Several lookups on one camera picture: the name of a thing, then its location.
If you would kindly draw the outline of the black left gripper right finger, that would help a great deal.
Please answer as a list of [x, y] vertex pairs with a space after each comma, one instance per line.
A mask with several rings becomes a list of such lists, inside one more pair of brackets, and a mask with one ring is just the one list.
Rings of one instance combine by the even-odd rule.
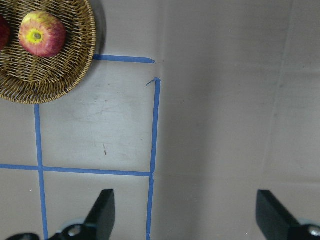
[[266, 240], [318, 240], [320, 238], [319, 225], [300, 223], [270, 190], [257, 191], [255, 219]]

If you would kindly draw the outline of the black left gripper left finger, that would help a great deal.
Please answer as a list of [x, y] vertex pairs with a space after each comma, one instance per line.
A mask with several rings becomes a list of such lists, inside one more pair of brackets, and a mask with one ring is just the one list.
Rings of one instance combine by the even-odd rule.
[[115, 194], [112, 189], [101, 191], [83, 223], [67, 226], [52, 240], [109, 240], [115, 225]]

